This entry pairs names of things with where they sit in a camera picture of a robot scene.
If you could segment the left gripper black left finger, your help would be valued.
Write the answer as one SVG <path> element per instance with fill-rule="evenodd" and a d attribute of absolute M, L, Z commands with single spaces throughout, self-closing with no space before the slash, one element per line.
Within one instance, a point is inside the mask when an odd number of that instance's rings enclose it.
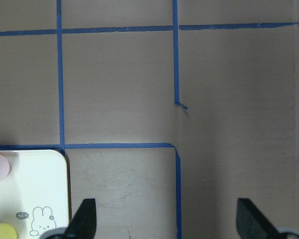
<path fill-rule="evenodd" d="M 97 228 L 95 199 L 84 199 L 67 227 L 65 239 L 93 239 Z"/>

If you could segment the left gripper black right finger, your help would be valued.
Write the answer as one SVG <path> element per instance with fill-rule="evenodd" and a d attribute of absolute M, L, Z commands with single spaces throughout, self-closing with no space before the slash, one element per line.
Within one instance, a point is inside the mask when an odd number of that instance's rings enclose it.
<path fill-rule="evenodd" d="M 275 239 L 280 234 L 248 198 L 238 198 L 236 229 L 241 239 Z"/>

